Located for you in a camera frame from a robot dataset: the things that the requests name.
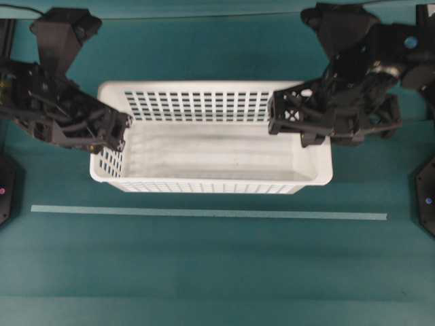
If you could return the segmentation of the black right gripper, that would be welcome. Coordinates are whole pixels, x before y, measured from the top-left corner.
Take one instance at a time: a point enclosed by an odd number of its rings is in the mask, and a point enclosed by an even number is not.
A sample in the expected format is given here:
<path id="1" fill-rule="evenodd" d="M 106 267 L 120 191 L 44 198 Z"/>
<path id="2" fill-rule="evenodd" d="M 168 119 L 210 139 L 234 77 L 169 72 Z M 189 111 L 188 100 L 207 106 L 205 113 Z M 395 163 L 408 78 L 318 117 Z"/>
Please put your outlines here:
<path id="1" fill-rule="evenodd" d="M 372 134 L 390 138 L 401 127 L 398 97 L 389 93 L 399 76 L 398 67 L 364 55 L 333 57 L 319 87 L 319 103 L 333 111 L 331 142 L 356 146 Z M 329 134 L 326 114 L 312 106 L 318 84 L 306 81 L 274 91 L 268 100 L 268 133 L 298 133 L 303 148 L 322 145 Z"/>

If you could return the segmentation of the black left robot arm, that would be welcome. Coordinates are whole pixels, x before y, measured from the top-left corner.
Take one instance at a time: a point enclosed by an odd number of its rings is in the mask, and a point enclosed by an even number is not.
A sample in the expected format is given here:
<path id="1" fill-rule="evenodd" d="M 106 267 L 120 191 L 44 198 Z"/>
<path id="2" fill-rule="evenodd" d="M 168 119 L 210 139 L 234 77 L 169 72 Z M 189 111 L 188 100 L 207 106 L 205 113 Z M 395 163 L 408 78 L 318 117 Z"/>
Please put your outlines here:
<path id="1" fill-rule="evenodd" d="M 67 77 L 83 44 L 101 25 L 87 10 L 61 8 L 35 20 L 30 30 L 37 38 L 39 62 L 1 59 L 1 118 L 59 147 L 122 152 L 132 116 L 83 92 Z"/>

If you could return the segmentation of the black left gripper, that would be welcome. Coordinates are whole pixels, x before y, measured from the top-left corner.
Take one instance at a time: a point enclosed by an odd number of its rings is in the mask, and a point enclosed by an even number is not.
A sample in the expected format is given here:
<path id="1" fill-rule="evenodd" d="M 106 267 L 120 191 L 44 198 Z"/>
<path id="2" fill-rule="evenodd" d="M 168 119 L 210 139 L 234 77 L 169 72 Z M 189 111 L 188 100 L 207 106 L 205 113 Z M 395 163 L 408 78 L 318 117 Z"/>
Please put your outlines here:
<path id="1" fill-rule="evenodd" d="M 1 119 L 33 138 L 64 148 L 122 152 L 123 136 L 133 117 L 102 104 L 65 77 L 37 63 L 1 61 Z"/>

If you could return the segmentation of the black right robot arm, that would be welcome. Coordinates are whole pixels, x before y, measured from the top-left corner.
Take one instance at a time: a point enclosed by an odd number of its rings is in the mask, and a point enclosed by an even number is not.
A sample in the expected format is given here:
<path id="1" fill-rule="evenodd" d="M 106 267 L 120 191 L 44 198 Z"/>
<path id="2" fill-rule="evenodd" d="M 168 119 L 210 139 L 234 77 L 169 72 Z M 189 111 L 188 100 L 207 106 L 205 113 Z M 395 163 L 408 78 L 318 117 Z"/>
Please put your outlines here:
<path id="1" fill-rule="evenodd" d="M 301 20 L 316 34 L 329 63 L 321 77 L 277 90 L 268 101 L 271 135 L 297 133 L 303 147 L 330 140 L 359 145 L 389 138 L 402 125 L 401 86 L 434 107 L 434 18 L 417 6 L 417 21 L 384 24 L 360 4 L 317 3 Z"/>

